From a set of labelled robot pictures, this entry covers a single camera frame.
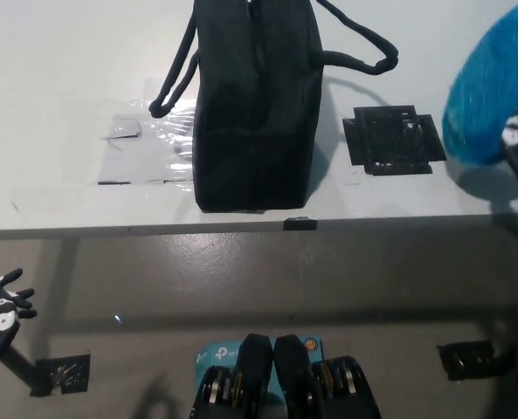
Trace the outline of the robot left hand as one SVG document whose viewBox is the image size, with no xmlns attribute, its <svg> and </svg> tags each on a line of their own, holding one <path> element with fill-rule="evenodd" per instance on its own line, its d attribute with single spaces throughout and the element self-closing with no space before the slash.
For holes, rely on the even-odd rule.
<svg viewBox="0 0 518 419">
<path fill-rule="evenodd" d="M 29 301 L 35 293 L 32 288 L 17 292 L 6 289 L 7 285 L 20 279 L 23 273 L 22 268 L 17 268 L 0 277 L 0 337 L 13 339 L 22 319 L 33 319 L 38 315 L 38 311 Z"/>
</svg>

